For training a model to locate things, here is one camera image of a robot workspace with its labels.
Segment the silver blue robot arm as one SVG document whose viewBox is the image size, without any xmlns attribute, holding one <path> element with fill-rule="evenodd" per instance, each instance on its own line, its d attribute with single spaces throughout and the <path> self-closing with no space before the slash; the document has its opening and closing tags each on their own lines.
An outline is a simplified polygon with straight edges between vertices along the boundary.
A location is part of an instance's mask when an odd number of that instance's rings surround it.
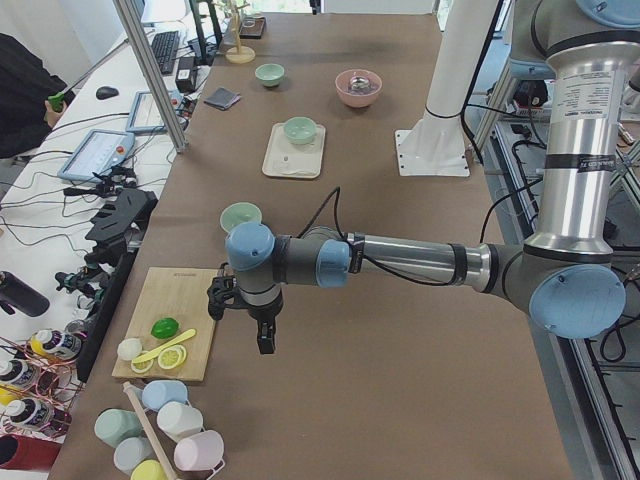
<svg viewBox="0 0 640 480">
<path fill-rule="evenodd" d="M 277 236 L 243 223 L 226 238 L 228 264 L 209 288 L 210 316 L 246 310 L 260 352 L 271 354 L 283 285 L 341 287 L 372 266 L 419 285 L 467 285 L 503 298 L 559 337 L 589 338 L 611 327 L 626 291 L 610 268 L 603 229 L 626 73 L 639 57 L 639 5 L 520 1 L 513 34 L 515 62 L 547 64 L 555 74 L 540 213 L 521 246 L 471 248 L 314 224 Z"/>
</svg>

